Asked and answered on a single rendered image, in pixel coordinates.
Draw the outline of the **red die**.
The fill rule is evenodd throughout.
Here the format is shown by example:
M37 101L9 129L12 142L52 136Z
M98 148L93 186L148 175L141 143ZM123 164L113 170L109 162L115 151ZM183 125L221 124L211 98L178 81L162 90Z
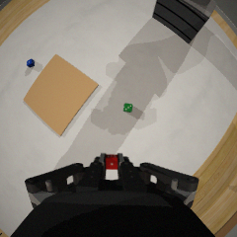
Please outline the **red die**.
M107 154L106 155L106 170L117 170L118 169L118 155Z

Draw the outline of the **tan flat mat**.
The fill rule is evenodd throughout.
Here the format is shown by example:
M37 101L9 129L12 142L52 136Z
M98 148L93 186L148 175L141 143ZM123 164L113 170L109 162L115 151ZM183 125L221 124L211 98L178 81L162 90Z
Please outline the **tan flat mat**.
M98 86L56 54L40 73L24 101L61 136Z

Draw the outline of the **green die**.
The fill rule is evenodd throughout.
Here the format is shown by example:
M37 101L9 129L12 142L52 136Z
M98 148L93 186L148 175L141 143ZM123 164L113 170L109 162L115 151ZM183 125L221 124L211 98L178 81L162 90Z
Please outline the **green die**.
M132 112L132 104L125 103L124 107L123 107L123 111L131 113Z

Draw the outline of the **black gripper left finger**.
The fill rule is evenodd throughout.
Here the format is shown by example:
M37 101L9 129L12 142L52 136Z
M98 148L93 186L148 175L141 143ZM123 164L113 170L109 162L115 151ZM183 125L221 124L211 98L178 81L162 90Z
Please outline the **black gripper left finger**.
M106 171L106 153L101 153L101 156L96 157L89 167L84 167L81 163L74 163L51 172L28 178L25 180L25 184L32 206L35 208L45 198L63 192L76 185L76 193L99 191L102 173L103 179L106 179ZM67 178L70 176L73 176L73 182L67 185Z

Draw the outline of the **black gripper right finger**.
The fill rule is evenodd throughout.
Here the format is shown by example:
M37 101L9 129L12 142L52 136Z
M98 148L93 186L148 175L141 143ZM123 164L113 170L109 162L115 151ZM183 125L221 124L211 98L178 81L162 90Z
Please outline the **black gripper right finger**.
M156 184L150 181L151 175L156 177ZM147 162L135 167L122 153L118 153L118 178L122 179L124 191L146 193L148 185L180 198L189 208L193 205L199 181L197 177Z

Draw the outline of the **blue die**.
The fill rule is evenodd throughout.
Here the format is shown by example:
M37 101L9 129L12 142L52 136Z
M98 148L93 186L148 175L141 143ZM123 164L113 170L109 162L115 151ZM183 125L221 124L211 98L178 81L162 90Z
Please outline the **blue die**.
M33 66L35 66L35 61L32 60L32 59L28 60L28 61L27 61L27 66L29 66L30 68L33 67Z

